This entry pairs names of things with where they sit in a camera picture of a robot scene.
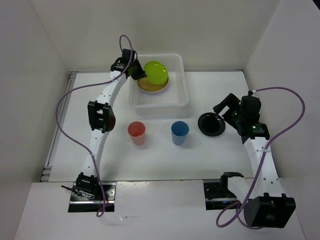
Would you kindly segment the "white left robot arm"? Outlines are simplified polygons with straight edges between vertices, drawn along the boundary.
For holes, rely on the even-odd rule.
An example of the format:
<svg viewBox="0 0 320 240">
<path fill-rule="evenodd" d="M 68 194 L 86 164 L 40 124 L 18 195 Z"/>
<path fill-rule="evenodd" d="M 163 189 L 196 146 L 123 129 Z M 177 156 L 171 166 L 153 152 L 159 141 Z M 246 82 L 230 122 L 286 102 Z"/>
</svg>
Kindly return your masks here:
<svg viewBox="0 0 320 240">
<path fill-rule="evenodd" d="M 122 50 L 122 56 L 111 65 L 110 70 L 109 79 L 101 94 L 87 104 L 91 129 L 89 153 L 75 181 L 75 189 L 88 200 L 94 200 L 102 194 L 98 180 L 99 167 L 106 139 L 116 124 L 113 111 L 115 99 L 129 77 L 139 80 L 147 76 L 136 51 L 129 49 Z"/>
</svg>

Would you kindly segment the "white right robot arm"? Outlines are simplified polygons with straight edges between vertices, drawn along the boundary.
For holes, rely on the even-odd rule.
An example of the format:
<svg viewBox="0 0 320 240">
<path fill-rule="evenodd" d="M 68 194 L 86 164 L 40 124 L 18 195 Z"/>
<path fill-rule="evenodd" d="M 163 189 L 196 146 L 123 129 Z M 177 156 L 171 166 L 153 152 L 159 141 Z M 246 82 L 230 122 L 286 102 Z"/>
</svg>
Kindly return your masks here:
<svg viewBox="0 0 320 240">
<path fill-rule="evenodd" d="M 219 114 L 225 107 L 223 120 L 236 129 L 248 154 L 251 168 L 255 174 L 251 184 L 239 172 L 224 172 L 219 184 L 220 193 L 236 196 L 237 202 L 227 206 L 235 208 L 235 216 L 226 223 L 216 225 L 223 228 L 239 219 L 249 228 L 279 228 L 286 226 L 296 209 L 294 198 L 288 197 L 280 183 L 271 151 L 271 138 L 268 127 L 260 122 L 261 101 L 254 95 L 238 99 L 230 93 L 213 108 Z"/>
</svg>

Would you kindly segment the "translucent white plastic bin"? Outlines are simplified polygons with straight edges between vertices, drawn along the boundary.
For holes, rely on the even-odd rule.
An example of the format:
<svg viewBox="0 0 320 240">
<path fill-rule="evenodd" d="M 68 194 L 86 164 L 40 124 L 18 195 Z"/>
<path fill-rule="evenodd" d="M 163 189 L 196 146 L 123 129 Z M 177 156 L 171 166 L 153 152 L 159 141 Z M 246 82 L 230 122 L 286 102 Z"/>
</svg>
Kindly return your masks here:
<svg viewBox="0 0 320 240">
<path fill-rule="evenodd" d="M 128 103 L 141 116 L 163 116 L 179 118 L 188 111 L 190 103 L 183 58 L 177 53 L 142 54 L 138 56 L 142 66 L 158 61 L 168 70 L 170 89 L 162 94 L 149 94 L 142 90 L 137 81 L 129 80 Z"/>
</svg>

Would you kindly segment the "black glossy plate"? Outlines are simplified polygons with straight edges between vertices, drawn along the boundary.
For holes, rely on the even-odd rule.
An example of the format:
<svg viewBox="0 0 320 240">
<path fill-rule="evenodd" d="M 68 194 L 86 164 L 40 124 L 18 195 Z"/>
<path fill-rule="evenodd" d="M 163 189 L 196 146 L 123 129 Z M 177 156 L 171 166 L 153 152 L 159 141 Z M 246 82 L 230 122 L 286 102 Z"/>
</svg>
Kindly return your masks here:
<svg viewBox="0 0 320 240">
<path fill-rule="evenodd" d="M 214 112 L 202 114 L 197 121 L 199 130 L 208 137 L 218 137 L 226 129 L 224 119 Z"/>
</svg>

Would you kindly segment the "blue plastic cup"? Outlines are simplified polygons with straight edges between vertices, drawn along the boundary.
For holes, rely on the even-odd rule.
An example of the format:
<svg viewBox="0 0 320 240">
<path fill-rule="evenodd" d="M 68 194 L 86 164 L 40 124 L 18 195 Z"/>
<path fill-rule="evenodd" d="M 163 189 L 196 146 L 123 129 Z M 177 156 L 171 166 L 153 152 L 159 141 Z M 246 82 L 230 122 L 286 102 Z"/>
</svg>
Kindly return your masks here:
<svg viewBox="0 0 320 240">
<path fill-rule="evenodd" d="M 189 125 L 184 121 L 176 121 L 171 125 L 171 137 L 172 142 L 180 146 L 182 145 L 188 134 L 189 134 L 190 128 Z"/>
</svg>

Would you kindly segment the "red plastic cup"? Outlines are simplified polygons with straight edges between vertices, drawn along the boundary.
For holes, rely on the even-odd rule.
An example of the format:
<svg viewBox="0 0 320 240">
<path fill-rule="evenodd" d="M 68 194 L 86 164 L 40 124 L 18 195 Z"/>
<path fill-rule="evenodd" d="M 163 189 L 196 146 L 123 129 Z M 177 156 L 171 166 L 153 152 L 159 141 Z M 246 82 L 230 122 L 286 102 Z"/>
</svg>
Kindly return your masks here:
<svg viewBox="0 0 320 240">
<path fill-rule="evenodd" d="M 128 134 L 136 146 L 141 146 L 145 143 L 146 127 L 140 121 L 134 121 L 128 125 Z"/>
</svg>

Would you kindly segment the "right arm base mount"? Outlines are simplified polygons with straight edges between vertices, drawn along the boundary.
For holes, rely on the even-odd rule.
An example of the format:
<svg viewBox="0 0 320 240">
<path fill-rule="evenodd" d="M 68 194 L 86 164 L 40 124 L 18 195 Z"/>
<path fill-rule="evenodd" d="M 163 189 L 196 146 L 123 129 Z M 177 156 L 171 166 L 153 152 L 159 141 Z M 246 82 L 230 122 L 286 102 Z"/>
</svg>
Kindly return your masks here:
<svg viewBox="0 0 320 240">
<path fill-rule="evenodd" d="M 207 211 L 223 210 L 234 203 L 239 203 L 238 198 L 227 189 L 225 177 L 203 180 L 203 190 Z"/>
</svg>

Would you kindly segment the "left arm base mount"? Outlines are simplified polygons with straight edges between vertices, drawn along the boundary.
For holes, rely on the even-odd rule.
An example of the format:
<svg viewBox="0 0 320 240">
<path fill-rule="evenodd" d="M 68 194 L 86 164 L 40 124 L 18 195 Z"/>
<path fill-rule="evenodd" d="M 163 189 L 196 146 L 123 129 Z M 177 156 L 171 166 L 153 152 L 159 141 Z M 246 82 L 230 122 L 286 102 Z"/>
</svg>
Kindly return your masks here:
<svg viewBox="0 0 320 240">
<path fill-rule="evenodd" d="M 93 213 L 102 210 L 104 199 L 101 193 L 101 188 L 97 187 L 97 193 L 87 193 L 76 188 L 73 183 L 72 187 L 61 185 L 61 187 L 70 192 L 68 205 L 69 213 Z M 105 209 L 104 212 L 114 212 L 116 198 L 116 183 L 111 182 L 103 185 L 105 194 Z"/>
</svg>

